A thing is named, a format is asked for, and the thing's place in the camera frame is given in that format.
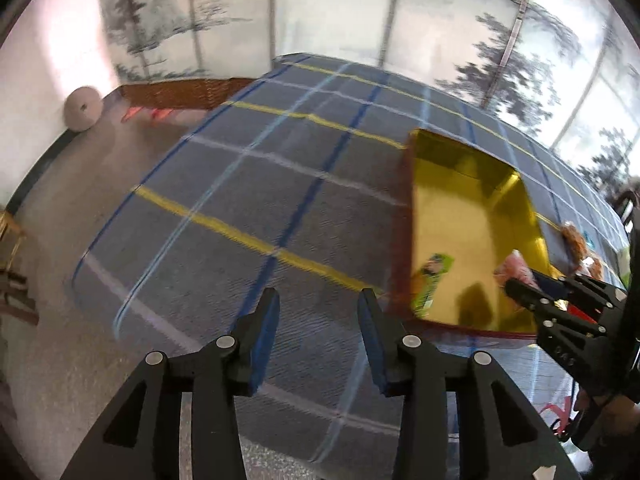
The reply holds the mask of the person right hand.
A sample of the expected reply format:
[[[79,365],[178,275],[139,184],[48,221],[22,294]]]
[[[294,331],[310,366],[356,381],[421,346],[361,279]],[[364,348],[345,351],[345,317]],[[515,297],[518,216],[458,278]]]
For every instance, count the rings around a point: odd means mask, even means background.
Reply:
[[[639,405],[626,396],[590,396],[579,388],[574,410],[581,412],[596,404],[601,409],[597,445],[589,451],[593,463],[628,458],[639,453]]]

